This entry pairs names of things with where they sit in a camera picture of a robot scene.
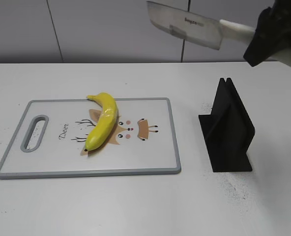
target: black knife holder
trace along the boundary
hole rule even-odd
[[[220,79],[210,115],[199,115],[213,172],[250,172],[255,128],[230,78]]]

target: banana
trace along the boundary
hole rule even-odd
[[[88,95],[87,99],[103,107],[96,127],[89,133],[86,140],[85,151],[92,151],[99,148],[109,136],[116,123],[118,109],[113,97],[105,92]]]

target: gray cutting board rim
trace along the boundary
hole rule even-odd
[[[178,147],[176,142],[175,127],[172,115],[172,108],[170,100],[166,97],[154,97],[154,98],[117,98],[116,101],[153,101],[153,100],[165,100],[168,107],[169,121],[172,132],[173,146],[175,152],[175,167],[166,168],[140,168],[140,169],[111,169],[111,170],[77,170],[77,171],[49,171],[49,172],[2,172],[2,167],[8,156],[8,153],[12,147],[14,140],[21,128],[22,123],[29,111],[30,106],[33,103],[42,102],[88,102],[87,99],[63,99],[63,100],[32,100],[28,103],[20,122],[11,138],[11,141],[0,161],[0,179],[20,179],[20,178],[56,178],[56,177],[102,177],[102,176],[127,176],[127,175],[163,175],[163,174],[178,174],[181,171],[181,164],[178,154]]]

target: white table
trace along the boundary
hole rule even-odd
[[[198,114],[231,77],[256,134],[252,173],[213,173]],[[0,236],[291,235],[291,68],[265,62],[0,64],[0,159],[32,99],[171,100],[182,172],[0,180]]]

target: cutting board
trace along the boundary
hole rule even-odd
[[[87,153],[86,137],[102,110],[98,104],[86,99],[31,101],[0,162],[0,179],[179,173],[169,99],[116,102],[119,113],[111,135],[103,147]]]

